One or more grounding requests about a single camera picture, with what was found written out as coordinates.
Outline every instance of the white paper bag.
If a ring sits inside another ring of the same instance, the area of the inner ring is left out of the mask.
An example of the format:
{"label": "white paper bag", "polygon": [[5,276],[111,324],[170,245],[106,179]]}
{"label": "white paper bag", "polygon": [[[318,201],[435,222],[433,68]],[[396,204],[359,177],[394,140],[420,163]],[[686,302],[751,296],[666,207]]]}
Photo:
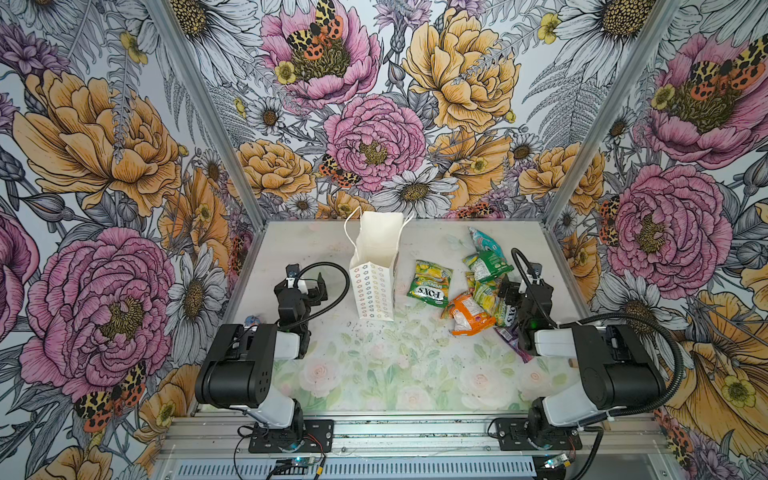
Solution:
{"label": "white paper bag", "polygon": [[349,276],[360,319],[395,320],[395,264],[400,245],[400,233],[413,216],[403,221],[402,213],[362,212],[360,233],[353,241],[355,247],[349,262]]}

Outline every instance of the paper bag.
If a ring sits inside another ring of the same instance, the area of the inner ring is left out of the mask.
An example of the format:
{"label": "paper bag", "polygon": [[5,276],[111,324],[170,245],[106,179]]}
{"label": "paper bag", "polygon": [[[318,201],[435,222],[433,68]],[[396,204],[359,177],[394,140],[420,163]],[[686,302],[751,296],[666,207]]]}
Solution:
{"label": "paper bag", "polygon": [[400,233],[413,217],[403,221],[402,213],[362,212],[360,233],[353,241],[355,247],[349,262],[349,277],[360,319],[395,320],[395,264],[400,245]]}

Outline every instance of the floral wallpaper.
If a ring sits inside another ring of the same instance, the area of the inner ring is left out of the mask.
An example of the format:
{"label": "floral wallpaper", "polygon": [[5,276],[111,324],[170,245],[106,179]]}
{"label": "floral wallpaper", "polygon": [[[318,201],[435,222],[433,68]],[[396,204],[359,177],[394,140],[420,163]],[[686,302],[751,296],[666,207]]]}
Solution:
{"label": "floral wallpaper", "polygon": [[[604,132],[595,202],[554,229],[594,312],[677,340],[686,376],[656,415],[692,479],[768,478],[767,25],[765,2],[681,2]],[[633,327],[669,379],[669,346]]]}
{"label": "floral wallpaper", "polygon": [[140,6],[0,1],[4,478],[150,478],[253,241]]}
{"label": "floral wallpaper", "polygon": [[[272,219],[543,217],[654,5],[169,1]],[[133,15],[139,49],[167,57],[146,9]]]}

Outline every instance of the gift bag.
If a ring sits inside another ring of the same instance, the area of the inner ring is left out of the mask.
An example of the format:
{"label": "gift bag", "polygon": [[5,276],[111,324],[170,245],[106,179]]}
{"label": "gift bag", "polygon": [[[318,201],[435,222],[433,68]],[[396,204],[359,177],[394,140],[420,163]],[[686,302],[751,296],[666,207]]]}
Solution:
{"label": "gift bag", "polygon": [[346,223],[357,210],[344,220],[344,233],[355,247],[349,262],[349,277],[360,319],[395,320],[395,264],[400,245],[400,233],[411,221],[397,213],[362,212],[360,233],[353,241]]}

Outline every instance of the wall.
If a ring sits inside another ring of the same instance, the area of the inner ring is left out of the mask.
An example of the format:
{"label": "wall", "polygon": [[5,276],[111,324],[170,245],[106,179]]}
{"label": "wall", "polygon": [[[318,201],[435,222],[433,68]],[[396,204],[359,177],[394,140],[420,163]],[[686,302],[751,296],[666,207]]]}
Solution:
{"label": "wall", "polygon": [[[277,219],[541,217],[653,4],[171,2]],[[604,167],[574,196],[584,214]]]}
{"label": "wall", "polygon": [[[768,478],[766,25],[765,2],[682,2],[604,132],[599,207],[555,228],[593,311],[675,335],[686,378],[657,414],[691,478]],[[671,350],[636,327],[669,378]]]}
{"label": "wall", "polygon": [[0,476],[147,478],[253,228],[140,3],[0,12]]}

